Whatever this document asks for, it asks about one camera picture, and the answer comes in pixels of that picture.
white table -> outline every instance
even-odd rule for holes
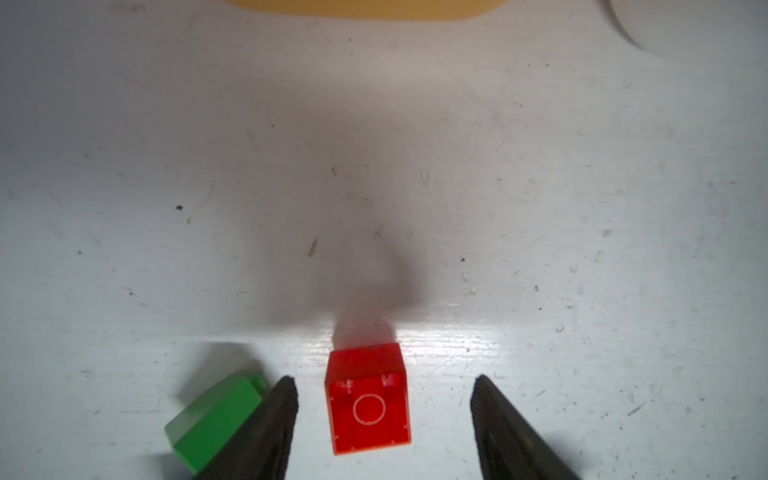
[[[582,478],[765,478],[765,78],[588,0],[3,2],[0,477],[179,478],[163,426],[252,357],[291,479],[478,480],[481,373]],[[412,445],[333,457],[340,317],[396,331]]]

green block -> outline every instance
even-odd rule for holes
[[[239,373],[209,388],[165,426],[182,462],[197,474],[261,403],[266,383]]]

white circle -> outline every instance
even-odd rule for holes
[[[373,420],[371,422],[364,422],[363,420],[360,419],[360,417],[357,416],[357,404],[360,402],[360,400],[367,399],[367,398],[378,399],[382,403],[382,414],[379,415],[379,417],[376,420]],[[365,425],[365,426],[375,425],[382,421],[385,413],[386,413],[386,404],[384,403],[384,399],[376,395],[375,393],[364,393],[363,395],[357,397],[357,400],[355,400],[355,402],[352,404],[352,415],[355,416],[355,420],[360,425]]]

red block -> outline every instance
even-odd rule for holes
[[[406,365],[397,343],[331,352],[326,398],[334,454],[411,442]]]

yellow object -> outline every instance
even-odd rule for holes
[[[262,12],[378,20],[462,20],[505,0],[225,0]]]

